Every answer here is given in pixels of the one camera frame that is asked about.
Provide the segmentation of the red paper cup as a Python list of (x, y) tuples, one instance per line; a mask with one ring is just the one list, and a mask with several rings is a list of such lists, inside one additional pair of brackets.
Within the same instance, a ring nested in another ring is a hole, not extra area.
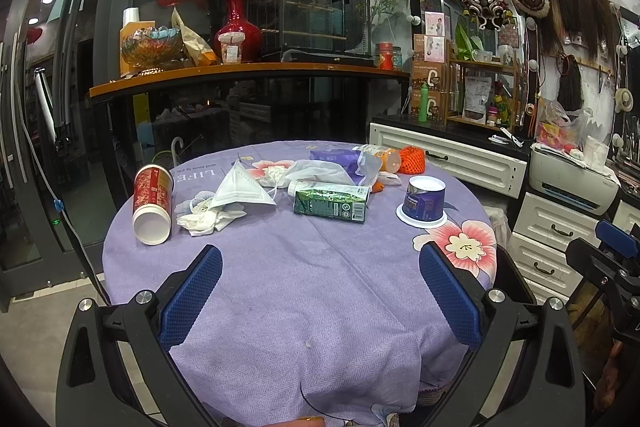
[(171, 231), (171, 202), (174, 180), (159, 165), (142, 167), (134, 178), (132, 229), (137, 240), (156, 246), (168, 239)]

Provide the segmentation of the white tissue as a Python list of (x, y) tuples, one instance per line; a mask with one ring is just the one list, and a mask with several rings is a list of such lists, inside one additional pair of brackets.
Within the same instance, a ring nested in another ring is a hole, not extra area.
[(246, 216), (244, 206), (234, 202), (224, 206), (214, 205), (215, 193), (198, 192), (189, 200), (180, 202), (174, 210), (177, 225), (192, 237), (221, 232), (231, 222)]

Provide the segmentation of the purple yogurt cup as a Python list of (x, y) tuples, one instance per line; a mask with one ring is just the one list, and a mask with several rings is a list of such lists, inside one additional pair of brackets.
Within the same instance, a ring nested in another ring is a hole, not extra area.
[(404, 201), (397, 207), (396, 216), (410, 227), (434, 229), (447, 221), (445, 211), (446, 183), (434, 176), (412, 176)]

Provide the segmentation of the white face mask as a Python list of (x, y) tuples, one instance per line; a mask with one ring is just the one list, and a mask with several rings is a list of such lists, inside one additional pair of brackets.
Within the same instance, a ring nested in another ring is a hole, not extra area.
[(275, 206), (276, 202), (237, 160), (220, 182), (212, 199), (214, 207), (231, 204)]

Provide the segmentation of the orange foam fruit net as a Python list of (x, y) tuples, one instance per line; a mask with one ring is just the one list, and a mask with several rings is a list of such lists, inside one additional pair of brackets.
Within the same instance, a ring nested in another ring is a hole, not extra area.
[(406, 146), (399, 151), (399, 173), (423, 174), (426, 170), (426, 156), (424, 150), (415, 146)]

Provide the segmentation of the orange-white drink bottle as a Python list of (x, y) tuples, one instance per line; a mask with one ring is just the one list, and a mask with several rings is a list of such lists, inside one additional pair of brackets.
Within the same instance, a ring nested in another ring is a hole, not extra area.
[(381, 169), (389, 173), (398, 173), (401, 167), (401, 156), (398, 150), (391, 147), (373, 145), (371, 153), (382, 161)]

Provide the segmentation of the green milk carton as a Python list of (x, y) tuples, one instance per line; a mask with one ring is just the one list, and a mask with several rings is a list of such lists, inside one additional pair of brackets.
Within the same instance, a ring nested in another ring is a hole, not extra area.
[(370, 190), (357, 185), (300, 182), (293, 192), (296, 215), (363, 223)]

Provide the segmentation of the clear plastic bag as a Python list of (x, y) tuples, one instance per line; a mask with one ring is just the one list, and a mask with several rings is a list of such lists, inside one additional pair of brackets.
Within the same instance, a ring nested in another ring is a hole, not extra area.
[(362, 150), (312, 150), (309, 159), (294, 160), (282, 173), (271, 173), (269, 181), (277, 188), (294, 181), (371, 186), (381, 168), (381, 158)]

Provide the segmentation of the white drawer cabinet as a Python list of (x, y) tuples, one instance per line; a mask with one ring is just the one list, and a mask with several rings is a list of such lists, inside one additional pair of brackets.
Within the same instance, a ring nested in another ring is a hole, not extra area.
[(538, 303), (556, 297), (566, 303), (582, 277), (566, 262), (573, 239), (599, 244), (597, 220), (556, 202), (526, 193), (509, 244), (509, 254)]

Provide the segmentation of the white printer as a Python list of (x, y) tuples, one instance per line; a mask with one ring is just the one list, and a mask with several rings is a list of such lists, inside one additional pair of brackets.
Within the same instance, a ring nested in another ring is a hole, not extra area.
[(528, 184), (541, 195), (593, 216), (603, 216), (620, 189), (611, 169), (594, 171), (572, 156), (539, 144), (530, 149)]

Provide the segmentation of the white long desk drawer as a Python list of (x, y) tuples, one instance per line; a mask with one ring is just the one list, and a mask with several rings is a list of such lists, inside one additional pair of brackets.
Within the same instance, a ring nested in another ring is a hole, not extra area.
[(527, 168), (525, 160), (386, 124), (370, 124), (369, 140), (375, 145), (395, 148), (415, 146), (424, 150), (429, 162), (461, 181), (514, 199), (520, 197)]

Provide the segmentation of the purple floral tablecloth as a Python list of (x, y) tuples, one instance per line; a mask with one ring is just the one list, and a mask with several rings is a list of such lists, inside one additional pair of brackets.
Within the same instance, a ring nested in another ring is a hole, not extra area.
[(495, 280), (484, 208), (457, 179), (445, 184), (447, 222), (427, 231), (397, 218), (403, 185), (372, 195), (362, 223), (299, 215), (279, 191), (273, 205), (248, 207), (219, 232), (174, 228), (157, 246), (136, 239), (125, 205), (103, 245), (108, 295), (126, 303), (159, 288), (214, 245), (221, 278), (170, 351), (209, 413), (247, 426), (317, 414), (380, 425), (421, 395), (437, 399), (466, 351), (421, 277), (420, 248), (435, 242), (484, 286)]

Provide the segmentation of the wooden shelf rack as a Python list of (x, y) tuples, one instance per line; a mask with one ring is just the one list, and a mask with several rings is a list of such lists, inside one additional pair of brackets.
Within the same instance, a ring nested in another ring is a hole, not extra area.
[(450, 60), (445, 121), (514, 132), (523, 120), (523, 74), (518, 61)]

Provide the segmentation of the green bottle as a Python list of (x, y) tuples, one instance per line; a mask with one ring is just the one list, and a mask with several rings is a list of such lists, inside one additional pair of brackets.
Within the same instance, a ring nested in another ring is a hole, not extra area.
[(424, 82), (421, 84), (420, 89), (420, 103), (418, 109), (418, 121), (425, 122), (428, 118), (428, 86)]

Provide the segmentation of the red tin can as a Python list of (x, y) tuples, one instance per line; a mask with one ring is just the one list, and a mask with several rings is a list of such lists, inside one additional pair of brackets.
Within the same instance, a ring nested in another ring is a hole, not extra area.
[(394, 46), (391, 42), (380, 42), (376, 45), (378, 54), (378, 68), (382, 70), (394, 69)]

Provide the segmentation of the glass fruit bowl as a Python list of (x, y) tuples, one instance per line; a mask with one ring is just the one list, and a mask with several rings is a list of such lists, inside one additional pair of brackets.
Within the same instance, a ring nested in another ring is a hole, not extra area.
[(122, 40), (120, 54), (133, 68), (160, 68), (182, 57), (181, 32), (164, 26), (137, 29)]

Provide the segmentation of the wooden counter shelf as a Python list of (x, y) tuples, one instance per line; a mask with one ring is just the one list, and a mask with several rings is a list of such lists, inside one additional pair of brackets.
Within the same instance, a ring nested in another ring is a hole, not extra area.
[(168, 89), (190, 82), (210, 80), (242, 80), (246, 78), (293, 78), (293, 77), (346, 77), (371, 79), (393, 79), (408, 81), (408, 72), (384, 70), (375, 67), (322, 63), (243, 63), (238, 65), (214, 65), (189, 67), (150, 75), (139, 75), (128, 79), (113, 80), (94, 86), (89, 90), (90, 100), (100, 103), (116, 96), (134, 95), (156, 89)]

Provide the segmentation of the red ceramic vase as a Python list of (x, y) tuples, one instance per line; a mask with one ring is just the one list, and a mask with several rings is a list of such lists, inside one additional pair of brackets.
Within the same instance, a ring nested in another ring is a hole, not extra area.
[(259, 62), (262, 58), (262, 32), (245, 16), (247, 0), (224, 0), (227, 7), (227, 23), (212, 38), (215, 53), (221, 56), (218, 37), (225, 32), (239, 31), (245, 35), (242, 43), (242, 61)]

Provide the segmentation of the black glass display case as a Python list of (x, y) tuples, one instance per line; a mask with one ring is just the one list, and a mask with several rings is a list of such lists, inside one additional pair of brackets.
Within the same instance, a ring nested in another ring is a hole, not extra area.
[(371, 66), (370, 0), (248, 0), (266, 62)]

